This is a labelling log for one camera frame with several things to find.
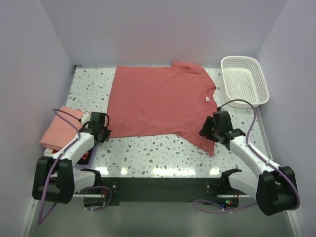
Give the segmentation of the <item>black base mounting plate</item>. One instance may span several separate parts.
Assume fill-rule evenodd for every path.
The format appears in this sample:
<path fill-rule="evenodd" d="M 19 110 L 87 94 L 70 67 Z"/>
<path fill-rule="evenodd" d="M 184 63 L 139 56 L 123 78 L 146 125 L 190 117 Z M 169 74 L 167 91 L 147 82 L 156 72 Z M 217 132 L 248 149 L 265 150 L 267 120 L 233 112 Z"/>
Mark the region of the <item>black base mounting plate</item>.
<path fill-rule="evenodd" d="M 219 190 L 220 178 L 102 178 L 113 193 L 110 205 L 121 202 L 189 202 L 204 199 L 224 209 L 240 206 L 241 191 Z"/>

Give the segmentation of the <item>folded pink t-shirt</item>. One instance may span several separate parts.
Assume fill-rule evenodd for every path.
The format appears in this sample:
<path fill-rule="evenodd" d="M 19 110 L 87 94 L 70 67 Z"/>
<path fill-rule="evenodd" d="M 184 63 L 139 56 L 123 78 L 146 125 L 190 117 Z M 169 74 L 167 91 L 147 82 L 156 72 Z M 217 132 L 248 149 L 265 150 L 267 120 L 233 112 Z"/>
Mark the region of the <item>folded pink t-shirt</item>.
<path fill-rule="evenodd" d="M 82 124 L 80 120 L 81 116 L 83 115 L 82 111 L 73 110 L 65 106 L 62 106 L 60 110 L 65 111 L 76 117 L 73 118 L 72 116 L 69 116 L 65 113 L 58 113 L 66 120 L 68 120 L 71 124 L 73 124 L 77 129 L 81 129 Z M 70 143 L 74 139 L 76 134 L 77 131 L 71 125 L 63 121 L 60 117 L 55 116 L 49 128 L 40 139 L 39 143 L 45 148 L 55 149 L 59 151 L 68 143 Z"/>

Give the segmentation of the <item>white perforated plastic basket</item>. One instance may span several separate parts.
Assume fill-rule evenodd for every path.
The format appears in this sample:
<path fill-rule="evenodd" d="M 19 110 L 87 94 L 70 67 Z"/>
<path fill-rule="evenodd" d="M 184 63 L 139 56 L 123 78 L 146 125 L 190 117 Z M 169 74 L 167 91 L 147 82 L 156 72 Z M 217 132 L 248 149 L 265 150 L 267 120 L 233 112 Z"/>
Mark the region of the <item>white perforated plastic basket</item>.
<path fill-rule="evenodd" d="M 227 56 L 221 60 L 225 98 L 229 106 L 248 109 L 268 102 L 269 89 L 260 63 L 248 56 Z"/>

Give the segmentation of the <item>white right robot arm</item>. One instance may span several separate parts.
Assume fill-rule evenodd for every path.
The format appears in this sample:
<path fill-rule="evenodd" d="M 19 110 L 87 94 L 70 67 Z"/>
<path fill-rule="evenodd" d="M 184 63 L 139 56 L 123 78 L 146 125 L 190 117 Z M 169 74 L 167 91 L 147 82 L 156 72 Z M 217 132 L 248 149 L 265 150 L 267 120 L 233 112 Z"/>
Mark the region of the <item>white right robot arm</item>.
<path fill-rule="evenodd" d="M 208 116 L 199 132 L 215 143 L 237 155 L 257 179 L 257 184 L 249 184 L 238 178 L 239 168 L 221 174 L 216 192 L 231 194 L 239 190 L 256 200 L 260 210 L 267 216 L 299 207 L 300 199 L 295 173 L 289 166 L 281 167 L 249 142 L 249 135 L 241 129 L 234 129 L 227 111 L 216 111 Z"/>

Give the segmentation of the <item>folded lavender t-shirt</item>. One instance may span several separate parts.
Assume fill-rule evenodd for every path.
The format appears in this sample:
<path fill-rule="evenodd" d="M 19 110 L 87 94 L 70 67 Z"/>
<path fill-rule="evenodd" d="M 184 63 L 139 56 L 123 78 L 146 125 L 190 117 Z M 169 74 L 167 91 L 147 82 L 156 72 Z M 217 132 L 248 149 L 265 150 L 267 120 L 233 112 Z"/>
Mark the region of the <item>folded lavender t-shirt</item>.
<path fill-rule="evenodd" d="M 93 164 L 93 161 L 95 160 L 95 155 L 96 155 L 96 150 L 97 146 L 94 148 L 88 150 L 76 163 L 75 167 L 76 168 L 87 168 L 91 167 Z"/>

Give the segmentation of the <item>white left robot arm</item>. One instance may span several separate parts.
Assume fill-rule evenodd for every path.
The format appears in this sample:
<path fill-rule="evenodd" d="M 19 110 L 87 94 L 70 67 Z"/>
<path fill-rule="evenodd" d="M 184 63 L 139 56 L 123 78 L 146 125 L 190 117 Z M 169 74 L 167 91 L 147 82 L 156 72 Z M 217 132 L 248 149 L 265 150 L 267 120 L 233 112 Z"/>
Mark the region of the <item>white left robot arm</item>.
<path fill-rule="evenodd" d="M 32 197 L 35 200 L 67 204 L 76 192 L 87 189 L 90 193 L 96 194 L 102 189 L 99 171 L 78 169 L 76 164 L 86 152 L 109 138 L 110 117 L 106 113 L 92 112 L 78 129 L 59 114 L 65 113 L 63 110 L 53 109 L 53 112 L 75 129 L 76 133 L 60 151 L 38 159 Z"/>

